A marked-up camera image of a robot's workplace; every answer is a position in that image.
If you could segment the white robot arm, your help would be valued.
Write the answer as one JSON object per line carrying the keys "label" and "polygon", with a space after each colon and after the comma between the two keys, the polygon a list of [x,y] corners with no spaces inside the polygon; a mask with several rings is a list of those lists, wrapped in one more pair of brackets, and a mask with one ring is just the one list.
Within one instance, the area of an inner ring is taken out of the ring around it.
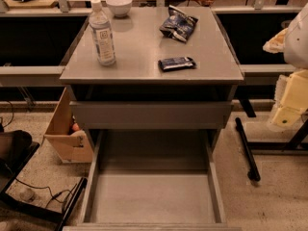
{"label": "white robot arm", "polygon": [[286,29],[264,44],[263,50],[282,53],[284,61],[295,67],[292,74],[280,75],[276,82],[268,127],[279,132],[293,126],[308,110],[308,4]]}

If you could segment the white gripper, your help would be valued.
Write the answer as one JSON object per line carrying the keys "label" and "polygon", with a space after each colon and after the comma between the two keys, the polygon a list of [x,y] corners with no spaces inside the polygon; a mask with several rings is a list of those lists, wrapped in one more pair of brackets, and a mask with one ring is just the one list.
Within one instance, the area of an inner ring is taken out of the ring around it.
{"label": "white gripper", "polygon": [[[287,28],[268,40],[263,50],[272,54],[284,51]],[[267,125],[280,132],[292,127],[308,110],[308,70],[299,70],[289,76],[280,75],[275,87],[274,105]]]}

